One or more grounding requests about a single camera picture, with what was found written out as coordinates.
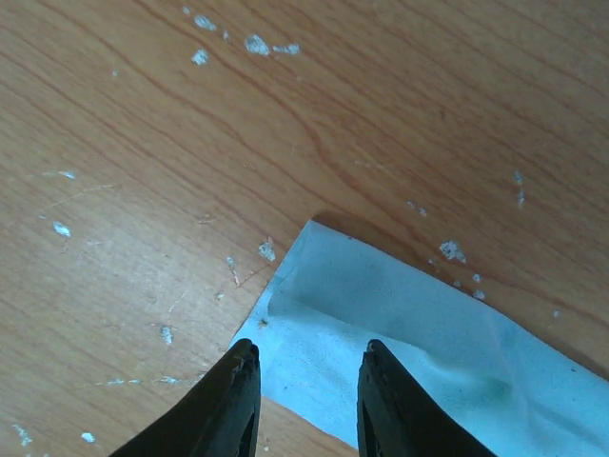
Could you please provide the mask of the light blue cleaning cloth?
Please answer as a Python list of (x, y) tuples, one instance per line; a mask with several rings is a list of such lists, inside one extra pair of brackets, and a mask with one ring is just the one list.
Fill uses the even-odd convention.
[(499, 456), (604, 456), (608, 384), (518, 324), (359, 240), (307, 223), (238, 331), (262, 393), (349, 445), (358, 371), (383, 341)]

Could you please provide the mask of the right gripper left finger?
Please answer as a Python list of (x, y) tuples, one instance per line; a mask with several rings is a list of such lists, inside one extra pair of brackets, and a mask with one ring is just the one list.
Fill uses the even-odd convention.
[(112, 455), (253, 456), (260, 412), (259, 349), (241, 339), (177, 405)]

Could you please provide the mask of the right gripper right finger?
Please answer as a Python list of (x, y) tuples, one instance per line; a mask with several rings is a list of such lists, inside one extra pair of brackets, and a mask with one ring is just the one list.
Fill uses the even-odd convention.
[(368, 342), (359, 369), (361, 456), (491, 456), (453, 420), (380, 340)]

